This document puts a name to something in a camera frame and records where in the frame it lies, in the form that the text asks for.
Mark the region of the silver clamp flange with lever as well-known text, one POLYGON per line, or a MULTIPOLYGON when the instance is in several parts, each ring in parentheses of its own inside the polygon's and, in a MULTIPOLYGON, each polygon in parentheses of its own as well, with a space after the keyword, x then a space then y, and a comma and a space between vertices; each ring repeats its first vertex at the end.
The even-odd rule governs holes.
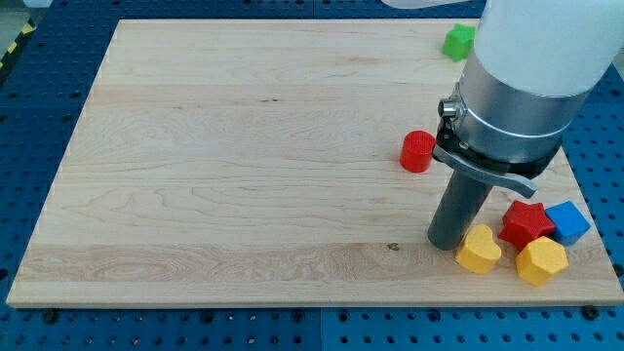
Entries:
POLYGON ((587 96, 516 89, 472 54, 452 94, 438 105, 434 158, 453 169, 448 187, 502 187, 532 197, 533 180, 558 153, 563 131, 587 96))

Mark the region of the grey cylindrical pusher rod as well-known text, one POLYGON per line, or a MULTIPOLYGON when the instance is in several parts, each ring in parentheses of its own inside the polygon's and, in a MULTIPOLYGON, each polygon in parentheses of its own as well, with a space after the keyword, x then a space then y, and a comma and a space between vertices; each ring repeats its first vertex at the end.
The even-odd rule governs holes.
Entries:
POLYGON ((427 231, 430 243, 443 251, 459 246, 492 186, 454 171, 427 231))

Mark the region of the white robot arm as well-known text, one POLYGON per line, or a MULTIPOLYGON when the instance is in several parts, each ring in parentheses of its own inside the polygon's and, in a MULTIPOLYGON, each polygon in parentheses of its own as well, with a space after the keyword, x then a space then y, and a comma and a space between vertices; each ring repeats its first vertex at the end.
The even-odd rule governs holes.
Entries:
POLYGON ((427 231, 450 251, 494 186, 529 198, 623 45, 623 0, 492 0, 433 149, 453 170, 427 231))

